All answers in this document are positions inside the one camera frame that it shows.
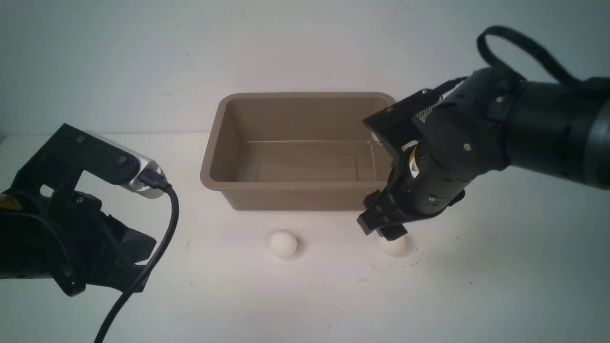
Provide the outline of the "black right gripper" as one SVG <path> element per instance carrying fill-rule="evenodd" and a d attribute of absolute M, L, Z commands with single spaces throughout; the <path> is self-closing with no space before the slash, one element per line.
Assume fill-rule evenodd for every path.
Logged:
<path fill-rule="evenodd" d="M 459 202 L 466 187 L 482 174 L 506 168 L 502 125 L 492 120 L 495 94 L 454 91 L 431 110 L 417 116 L 423 121 L 419 141 L 403 146 L 394 159 L 383 192 L 368 194 L 357 224 L 366 235 L 376 232 L 386 241 L 408 234 L 397 220 L 424 220 Z"/>

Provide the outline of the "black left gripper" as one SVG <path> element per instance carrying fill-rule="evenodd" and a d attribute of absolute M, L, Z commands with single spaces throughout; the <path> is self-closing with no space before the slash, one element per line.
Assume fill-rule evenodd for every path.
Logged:
<path fill-rule="evenodd" d="M 103 213 L 89 194 L 50 204 L 39 193 L 1 195 L 1 278 L 52 279 L 70 297 L 87 286 L 126 291 L 157 241 Z"/>

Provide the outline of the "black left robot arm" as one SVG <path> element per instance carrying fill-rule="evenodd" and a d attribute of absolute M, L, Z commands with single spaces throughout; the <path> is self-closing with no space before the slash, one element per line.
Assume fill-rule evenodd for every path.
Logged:
<path fill-rule="evenodd" d="M 87 286 L 125 291 L 157 241 L 103 213 L 92 195 L 51 204 L 37 192 L 1 194 L 1 278 L 52 279 L 69 297 Z"/>

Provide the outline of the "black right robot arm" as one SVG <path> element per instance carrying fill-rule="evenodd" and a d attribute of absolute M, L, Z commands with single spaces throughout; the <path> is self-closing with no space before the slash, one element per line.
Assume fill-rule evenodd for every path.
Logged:
<path fill-rule="evenodd" d="M 388 241 L 432 219 L 473 180 L 516 166 L 609 189 L 609 80 L 531 82 L 501 68 L 423 89 L 363 121 L 392 157 L 357 223 Z"/>

